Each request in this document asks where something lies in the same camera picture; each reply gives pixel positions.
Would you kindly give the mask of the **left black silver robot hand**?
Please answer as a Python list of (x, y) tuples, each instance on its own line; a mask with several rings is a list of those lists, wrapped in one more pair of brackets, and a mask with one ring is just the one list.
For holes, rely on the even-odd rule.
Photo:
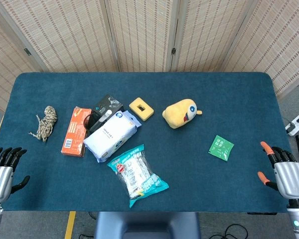
[(11, 194), (24, 188), (30, 176), (24, 177), (22, 182), (13, 185), (14, 173), (20, 158), (27, 152), (21, 147), (3, 149), (0, 147), (0, 204), (5, 202)]

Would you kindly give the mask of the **right orange-tipped silver robot hand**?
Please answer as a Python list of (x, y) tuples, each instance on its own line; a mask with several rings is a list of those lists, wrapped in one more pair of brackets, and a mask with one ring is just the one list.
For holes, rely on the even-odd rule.
[(299, 162), (290, 152), (279, 147), (270, 147), (264, 141), (261, 142), (261, 147), (270, 160), (276, 182), (270, 181), (261, 171), (257, 173), (259, 179), (264, 185), (278, 191), (284, 198), (299, 199)]

